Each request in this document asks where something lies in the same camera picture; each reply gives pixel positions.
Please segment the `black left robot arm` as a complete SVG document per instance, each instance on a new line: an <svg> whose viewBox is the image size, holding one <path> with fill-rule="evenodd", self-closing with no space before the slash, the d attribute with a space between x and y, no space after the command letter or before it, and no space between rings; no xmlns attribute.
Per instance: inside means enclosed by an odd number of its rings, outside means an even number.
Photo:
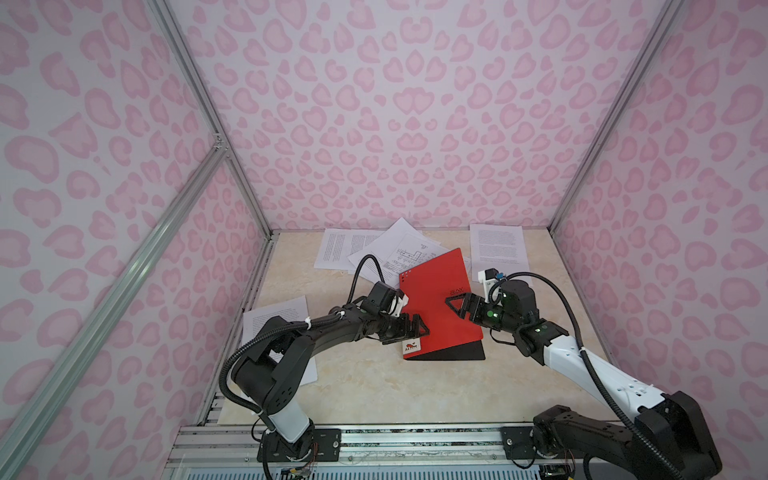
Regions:
<svg viewBox="0 0 768 480"><path fill-rule="evenodd" d="M305 445L314 424L295 396L310 360L362 339L390 345L428 336L421 316L404 311L407 304L404 292L377 282L368 295L350 299L322 317L289 322L273 316L223 363L219 390L256 414L283 443Z"/></svg>

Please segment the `red black folder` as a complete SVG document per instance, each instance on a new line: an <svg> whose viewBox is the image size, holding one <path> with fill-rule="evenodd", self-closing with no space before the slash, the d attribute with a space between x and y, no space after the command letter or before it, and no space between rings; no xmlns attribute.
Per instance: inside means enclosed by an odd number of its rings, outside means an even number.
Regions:
<svg viewBox="0 0 768 480"><path fill-rule="evenodd" d="M406 313L418 315L429 334L402 343L406 361L482 361L480 326L460 318L446 299L471 291L461 250L450 250L400 274L400 289L409 297Z"/></svg>

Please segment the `technical drawing sheet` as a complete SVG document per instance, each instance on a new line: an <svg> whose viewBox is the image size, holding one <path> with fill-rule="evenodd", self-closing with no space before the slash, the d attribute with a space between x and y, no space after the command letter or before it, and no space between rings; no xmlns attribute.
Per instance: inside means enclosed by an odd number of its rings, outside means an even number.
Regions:
<svg viewBox="0 0 768 480"><path fill-rule="evenodd" d="M401 273L448 252L448 248L431 239L406 234L394 250L384 256L384 281L390 286L398 287Z"/></svg>

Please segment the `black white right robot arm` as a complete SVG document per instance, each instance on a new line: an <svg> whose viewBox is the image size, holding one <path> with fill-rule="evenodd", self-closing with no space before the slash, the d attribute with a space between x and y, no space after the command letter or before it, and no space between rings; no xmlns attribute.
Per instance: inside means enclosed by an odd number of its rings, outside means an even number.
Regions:
<svg viewBox="0 0 768 480"><path fill-rule="evenodd" d="M722 471L695 399L681 391L666 393L594 355L585 347L579 325L566 330L541 316L527 282L497 279L485 296L457 294L445 303L463 320L511 334L524 357L568 378L617 418L597 420L553 406L532 421L533 454L579 452L585 463L600 459L637 479L711 479Z"/></svg>

